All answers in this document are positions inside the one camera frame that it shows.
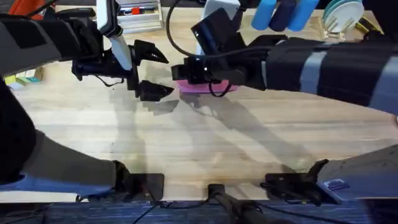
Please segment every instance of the white plate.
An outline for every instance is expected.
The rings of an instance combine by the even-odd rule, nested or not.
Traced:
[[[337,7],[329,13],[325,18],[325,27],[327,31],[339,33],[343,31],[348,25],[348,29],[355,26],[355,24],[362,18],[364,14],[364,7],[360,2],[347,2]]]

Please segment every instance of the silver stripe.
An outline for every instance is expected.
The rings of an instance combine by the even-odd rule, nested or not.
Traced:
[[[266,62],[262,61],[261,62],[261,75],[262,75],[262,80],[264,81],[264,85],[267,88],[267,66],[266,66]]]
[[[309,56],[301,72],[301,92],[317,94],[322,60],[328,52],[314,52]]]
[[[398,57],[391,57],[384,67],[369,107],[398,115]]]

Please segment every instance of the stack of plates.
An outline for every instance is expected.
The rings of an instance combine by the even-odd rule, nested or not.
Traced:
[[[340,33],[352,29],[363,14],[362,0],[333,0],[326,7],[322,19],[326,31]]]

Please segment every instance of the black cable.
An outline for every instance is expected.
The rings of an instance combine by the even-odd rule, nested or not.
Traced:
[[[228,86],[225,88],[224,92],[222,92],[220,95],[216,95],[216,93],[213,91],[213,82],[209,83],[209,90],[212,96],[214,97],[223,97],[229,90],[231,89],[232,85],[228,84]]]
[[[142,218],[144,218],[144,216],[146,216],[150,211],[152,211],[153,209],[155,209],[158,205],[154,205],[151,208],[149,208],[148,210],[146,210],[146,212],[144,212],[140,217],[138,217],[136,219],[136,221],[134,221],[132,224],[136,224],[139,222],[139,220],[141,220]]]
[[[0,224],[10,224],[10,223],[15,223],[15,222],[20,222],[20,221],[28,220],[28,219],[35,218],[35,217],[41,217],[41,216],[40,216],[40,215],[31,215],[31,216],[29,216],[29,217],[20,218],[20,219],[17,219],[17,220],[13,220],[13,221],[9,221],[9,222],[4,222],[4,223],[0,223]]]
[[[38,14],[39,12],[43,11],[44,9],[50,7],[52,4],[56,3],[58,0],[51,0],[49,2],[46,2],[44,5],[38,7],[36,10],[33,10],[32,12],[26,14],[27,17],[32,17],[36,14]]]
[[[97,77],[97,79],[101,80],[101,82],[104,83],[104,85],[105,85],[106,87],[112,87],[112,86],[114,86],[114,85],[116,85],[116,84],[122,84],[122,83],[124,83],[124,79],[123,79],[123,78],[121,79],[120,82],[116,82],[116,83],[113,83],[113,84],[107,84],[107,83],[106,83],[102,78],[100,78],[99,76],[95,75],[95,77]]]
[[[226,57],[230,55],[235,55],[235,54],[240,54],[244,52],[251,52],[251,51],[260,51],[260,50],[271,50],[272,47],[248,47],[245,49],[239,49],[239,50],[233,50],[230,52],[222,53],[222,54],[217,54],[217,55],[196,55],[196,54],[191,54],[190,52],[187,52],[183,49],[181,49],[173,40],[172,35],[170,33],[170,18],[172,16],[172,12],[176,5],[180,2],[181,0],[175,0],[173,4],[170,6],[169,12],[167,13],[166,17],[166,34],[167,38],[170,41],[171,45],[178,50],[181,54],[184,54],[189,57],[196,57],[200,59],[214,59],[214,58],[220,58],[220,57]]]
[[[206,199],[206,200],[204,200],[203,202],[200,202],[200,203],[196,204],[196,205],[190,205],[190,206],[185,206],[185,207],[170,207],[170,206],[173,204],[173,202],[172,202],[171,204],[169,204],[168,206],[166,206],[165,209],[191,209],[191,208],[199,208],[199,207],[201,207],[201,206],[206,205],[206,204],[209,202],[210,199],[211,199],[211,197],[208,198],[208,199]]]
[[[302,213],[296,213],[296,212],[289,212],[289,211],[285,211],[279,208],[274,208],[268,205],[264,205],[261,203],[256,202],[259,206],[262,206],[264,208],[267,208],[269,210],[275,211],[275,212],[280,212],[280,213],[284,213],[284,214],[288,214],[288,215],[294,215],[296,217],[301,217],[301,218],[308,218],[308,219],[312,219],[312,220],[317,220],[317,221],[323,221],[323,222],[328,222],[328,223],[336,223],[336,224],[351,224],[349,222],[344,222],[344,221],[339,221],[339,220],[334,220],[334,219],[330,219],[330,218],[323,218],[323,217],[316,217],[313,215],[306,215],[306,214],[302,214]]]

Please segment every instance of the blue object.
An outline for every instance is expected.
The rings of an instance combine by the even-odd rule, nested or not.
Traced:
[[[303,30],[318,2],[319,0],[301,0],[298,2],[288,28],[295,32]]]
[[[261,0],[259,7],[253,16],[253,20],[251,21],[251,26],[256,30],[265,30],[268,28],[275,5],[276,0]]]
[[[269,28],[276,32],[285,30],[292,18],[295,7],[296,0],[282,0],[272,16]]]

